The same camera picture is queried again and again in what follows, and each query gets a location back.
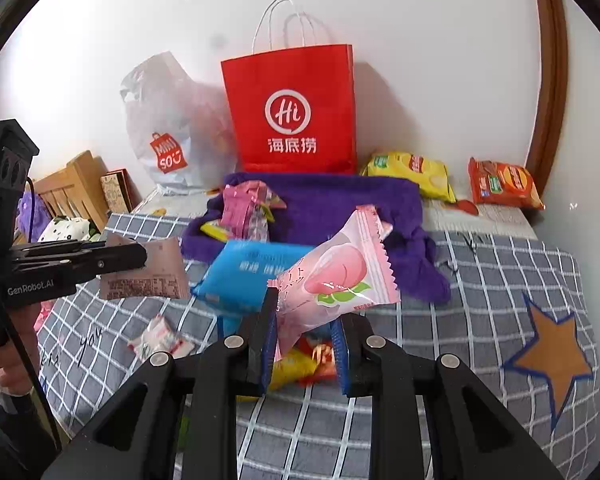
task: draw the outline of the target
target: checkered tablecloth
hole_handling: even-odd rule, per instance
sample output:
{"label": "checkered tablecloth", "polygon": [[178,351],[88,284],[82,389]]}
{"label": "checkered tablecloth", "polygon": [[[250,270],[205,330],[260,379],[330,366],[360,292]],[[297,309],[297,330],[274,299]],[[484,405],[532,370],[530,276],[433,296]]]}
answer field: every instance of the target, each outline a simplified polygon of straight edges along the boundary
{"label": "checkered tablecloth", "polygon": [[[189,219],[113,215],[107,231],[146,241],[179,236]],[[598,370],[580,273],[570,254],[542,242],[496,235],[435,232],[438,265],[451,282],[443,306],[402,296],[397,304],[366,311],[374,331],[411,354],[458,355],[528,430],[565,478],[579,478],[595,441],[596,380],[576,383],[551,432],[545,380],[502,370],[502,363],[534,334],[523,294],[556,320],[575,313],[578,342]],[[206,265],[187,261],[191,283]],[[139,366],[127,343],[162,313],[195,343],[196,352],[216,340],[216,317],[200,300],[97,298],[98,280],[61,298],[40,331],[41,378],[57,418],[74,434]],[[418,399],[422,453],[430,470],[430,444]],[[368,475],[371,402],[347,399],[336,384],[295,384],[237,413],[239,477],[247,479],[360,479]],[[176,476],[180,466],[176,463]]]}

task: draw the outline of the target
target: wooden headboard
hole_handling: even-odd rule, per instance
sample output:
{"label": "wooden headboard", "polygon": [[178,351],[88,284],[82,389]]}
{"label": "wooden headboard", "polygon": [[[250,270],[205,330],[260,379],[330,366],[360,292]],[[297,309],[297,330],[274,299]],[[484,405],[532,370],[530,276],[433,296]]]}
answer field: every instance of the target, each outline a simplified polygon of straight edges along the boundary
{"label": "wooden headboard", "polygon": [[109,209],[100,184],[103,174],[87,150],[70,160],[63,170],[34,181],[34,188],[52,216],[91,219],[103,233]]}

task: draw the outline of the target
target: blue snack bag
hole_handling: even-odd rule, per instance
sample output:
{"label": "blue snack bag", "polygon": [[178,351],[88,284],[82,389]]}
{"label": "blue snack bag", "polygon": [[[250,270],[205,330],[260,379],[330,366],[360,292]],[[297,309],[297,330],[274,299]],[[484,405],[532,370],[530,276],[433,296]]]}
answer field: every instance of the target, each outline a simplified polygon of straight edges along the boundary
{"label": "blue snack bag", "polygon": [[295,244],[229,240],[191,292],[221,315],[259,312],[268,280],[312,249]]}

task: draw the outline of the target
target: screw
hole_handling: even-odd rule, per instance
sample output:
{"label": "screw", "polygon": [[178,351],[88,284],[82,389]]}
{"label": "screw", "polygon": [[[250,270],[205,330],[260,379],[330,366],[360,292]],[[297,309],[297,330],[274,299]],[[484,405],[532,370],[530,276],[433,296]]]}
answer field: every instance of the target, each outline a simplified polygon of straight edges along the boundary
{"label": "screw", "polygon": [[458,368],[460,366],[460,359],[453,354],[444,354],[440,358],[440,362],[446,368]]}
{"label": "screw", "polygon": [[227,348],[240,348],[244,344],[244,339],[239,335],[231,335],[224,340],[224,346]]}
{"label": "screw", "polygon": [[169,362],[169,354],[167,352],[156,352],[151,356],[149,362],[153,366],[162,366]]}
{"label": "screw", "polygon": [[370,335],[366,338],[366,344],[371,346],[371,348],[382,348],[386,345],[386,340],[379,335]]}

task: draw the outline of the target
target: sleeve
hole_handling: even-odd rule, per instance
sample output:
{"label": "sleeve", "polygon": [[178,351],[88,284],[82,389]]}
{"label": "sleeve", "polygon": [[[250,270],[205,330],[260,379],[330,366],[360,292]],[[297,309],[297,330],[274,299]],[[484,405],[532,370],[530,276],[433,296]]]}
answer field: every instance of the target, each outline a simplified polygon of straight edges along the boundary
{"label": "sleeve", "polygon": [[18,413],[0,406],[0,448],[15,461],[27,480],[39,479],[56,457],[51,436],[40,424],[29,396],[18,399]]}

